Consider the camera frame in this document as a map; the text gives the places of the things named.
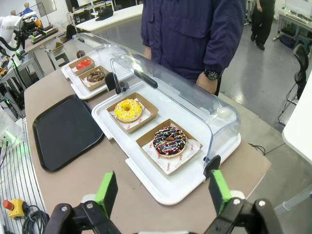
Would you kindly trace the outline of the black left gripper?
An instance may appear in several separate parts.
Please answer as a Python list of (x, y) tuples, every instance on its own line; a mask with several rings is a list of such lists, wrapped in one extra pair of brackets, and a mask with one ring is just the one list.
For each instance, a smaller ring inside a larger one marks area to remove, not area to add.
[(35, 21), (23, 21), (22, 26), (20, 28), (21, 35), (24, 37), (29, 37), (32, 35), (38, 28), (38, 25)]

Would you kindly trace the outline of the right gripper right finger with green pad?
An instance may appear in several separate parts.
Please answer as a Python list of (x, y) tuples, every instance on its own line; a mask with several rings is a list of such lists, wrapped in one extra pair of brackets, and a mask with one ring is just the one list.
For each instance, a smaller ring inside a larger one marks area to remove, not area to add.
[(248, 234), (282, 234), (283, 230), (271, 202), (261, 198), (254, 203), (234, 197), (220, 170), (210, 171), (209, 192), (216, 218), (206, 234), (230, 234), (242, 227)]

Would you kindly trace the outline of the person left hand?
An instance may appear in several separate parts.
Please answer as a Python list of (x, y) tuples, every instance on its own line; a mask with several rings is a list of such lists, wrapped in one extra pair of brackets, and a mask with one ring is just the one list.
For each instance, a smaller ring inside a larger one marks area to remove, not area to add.
[(204, 89), (205, 91), (215, 94), (217, 91), (218, 80), (210, 80), (207, 76), (202, 72), (198, 79), (196, 80), (196, 85)]

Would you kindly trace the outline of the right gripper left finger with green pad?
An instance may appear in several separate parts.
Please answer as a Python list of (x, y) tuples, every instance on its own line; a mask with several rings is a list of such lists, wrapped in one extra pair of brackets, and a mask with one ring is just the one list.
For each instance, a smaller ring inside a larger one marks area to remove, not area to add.
[(118, 192), (115, 172), (105, 174), (93, 200), (72, 207), (68, 203), (55, 206), (46, 226), (46, 234), (81, 234), (91, 230), (95, 234), (117, 234), (118, 228), (111, 213)]

